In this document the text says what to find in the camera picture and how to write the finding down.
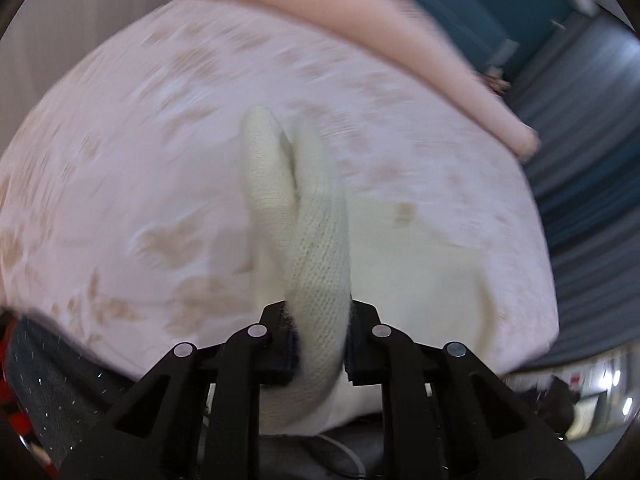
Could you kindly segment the cream knit cardigan red buttons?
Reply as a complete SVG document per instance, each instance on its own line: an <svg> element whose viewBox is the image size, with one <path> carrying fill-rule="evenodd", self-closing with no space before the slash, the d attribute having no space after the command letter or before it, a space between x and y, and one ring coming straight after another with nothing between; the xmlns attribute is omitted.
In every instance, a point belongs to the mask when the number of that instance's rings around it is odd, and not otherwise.
<svg viewBox="0 0 640 480"><path fill-rule="evenodd" d="M344 370L355 300L417 342L457 340L488 355L497 313L480 252L451 243L409 204L347 192L306 122L283 128L255 106L241 139L254 299L283 301L298 338L292 382L260 394L263 434L312 436L381 408L380 390L352 386Z"/></svg>

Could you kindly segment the pink floral bed blanket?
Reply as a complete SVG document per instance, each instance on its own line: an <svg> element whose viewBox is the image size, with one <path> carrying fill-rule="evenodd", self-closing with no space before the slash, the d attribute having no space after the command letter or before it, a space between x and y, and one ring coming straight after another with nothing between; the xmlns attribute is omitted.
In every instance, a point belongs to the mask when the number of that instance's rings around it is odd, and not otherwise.
<svg viewBox="0 0 640 480"><path fill-rule="evenodd" d="M276 301L241 165L253 105L317 127L349 194L352 293L498 373L559 331L537 207L512 154L404 70L229 0L176 0L104 42L1 159L1 297L109 366L224 341Z"/></svg>

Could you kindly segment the dark dotted trouser leg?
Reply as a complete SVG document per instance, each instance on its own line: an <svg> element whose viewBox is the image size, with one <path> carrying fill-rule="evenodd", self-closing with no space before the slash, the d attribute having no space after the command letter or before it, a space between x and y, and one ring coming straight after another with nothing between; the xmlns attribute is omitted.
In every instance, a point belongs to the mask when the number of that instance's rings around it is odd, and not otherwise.
<svg viewBox="0 0 640 480"><path fill-rule="evenodd" d="M11 389L57 467L134 384L31 318L12 328L4 364Z"/></svg>

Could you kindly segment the white panelled wardrobe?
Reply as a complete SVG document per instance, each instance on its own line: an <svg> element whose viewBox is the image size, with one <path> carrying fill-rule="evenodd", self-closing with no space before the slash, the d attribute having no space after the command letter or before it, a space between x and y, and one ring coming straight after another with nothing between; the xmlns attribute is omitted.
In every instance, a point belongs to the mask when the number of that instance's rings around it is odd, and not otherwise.
<svg viewBox="0 0 640 480"><path fill-rule="evenodd" d="M1 147L89 52L168 0L1 0Z"/></svg>

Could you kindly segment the blue upholstered headboard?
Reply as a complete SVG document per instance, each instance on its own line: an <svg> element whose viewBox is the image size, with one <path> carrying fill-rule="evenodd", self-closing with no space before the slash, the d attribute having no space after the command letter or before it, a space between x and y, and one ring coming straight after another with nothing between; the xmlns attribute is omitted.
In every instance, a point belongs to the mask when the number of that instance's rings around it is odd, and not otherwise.
<svg viewBox="0 0 640 480"><path fill-rule="evenodd" d="M572 14L568 0L414 0L481 73L513 79Z"/></svg>

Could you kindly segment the rolled pink duvet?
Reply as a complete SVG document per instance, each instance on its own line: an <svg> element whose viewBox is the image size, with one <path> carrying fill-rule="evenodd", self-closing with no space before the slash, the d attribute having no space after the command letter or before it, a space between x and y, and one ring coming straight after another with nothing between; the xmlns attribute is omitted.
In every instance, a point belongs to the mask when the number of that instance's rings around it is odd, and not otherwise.
<svg viewBox="0 0 640 480"><path fill-rule="evenodd" d="M367 47L424 80L526 159L536 131L495 95L432 18L410 0L247 0L282 11Z"/></svg>

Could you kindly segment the grey pleated curtain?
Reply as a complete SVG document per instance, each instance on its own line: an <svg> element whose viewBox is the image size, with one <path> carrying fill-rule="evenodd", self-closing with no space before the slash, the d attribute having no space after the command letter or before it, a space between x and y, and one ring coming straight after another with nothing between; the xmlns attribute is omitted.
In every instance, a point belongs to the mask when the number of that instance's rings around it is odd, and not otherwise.
<svg viewBox="0 0 640 480"><path fill-rule="evenodd" d="M570 16L506 95L537 131L524 171L548 243L560 332L526 368L639 337L639 39L608 12Z"/></svg>

